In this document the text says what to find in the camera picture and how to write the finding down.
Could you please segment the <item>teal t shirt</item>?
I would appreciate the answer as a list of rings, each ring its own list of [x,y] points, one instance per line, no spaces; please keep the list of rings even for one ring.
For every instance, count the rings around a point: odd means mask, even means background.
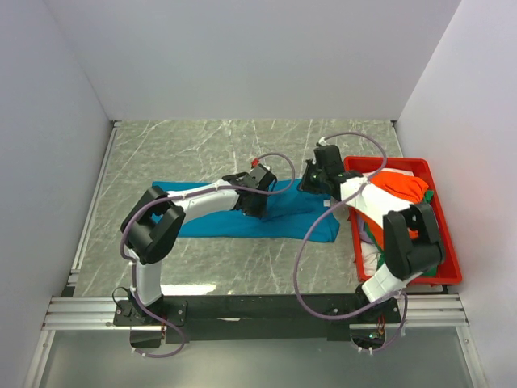
[[[266,216],[248,217],[239,211],[211,213],[182,226],[181,238],[294,238],[303,239],[309,227],[330,207],[330,196],[298,191],[296,179],[286,192],[269,196]],[[197,189],[206,182],[154,181],[164,191]],[[340,224],[333,215],[325,217],[309,241],[333,243]]]

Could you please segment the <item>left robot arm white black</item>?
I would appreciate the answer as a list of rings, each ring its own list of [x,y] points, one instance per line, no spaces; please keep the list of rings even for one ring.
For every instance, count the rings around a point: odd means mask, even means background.
[[[120,312],[144,325],[164,319],[162,260],[171,252],[182,226],[223,211],[261,218],[276,182],[271,170],[259,163],[249,172],[226,175],[194,189],[147,189],[120,227],[121,253],[131,267],[128,306]]]

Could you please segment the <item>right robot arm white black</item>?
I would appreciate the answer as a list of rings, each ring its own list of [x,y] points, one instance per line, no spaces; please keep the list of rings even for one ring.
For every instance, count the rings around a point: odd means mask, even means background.
[[[382,302],[445,260],[439,223],[428,203],[399,198],[372,182],[384,170],[386,157],[365,176],[345,169],[336,145],[320,142],[313,152],[314,158],[306,161],[299,189],[330,195],[366,216],[382,233],[385,261],[359,287],[359,299],[354,304],[357,318],[371,323],[382,314]]]

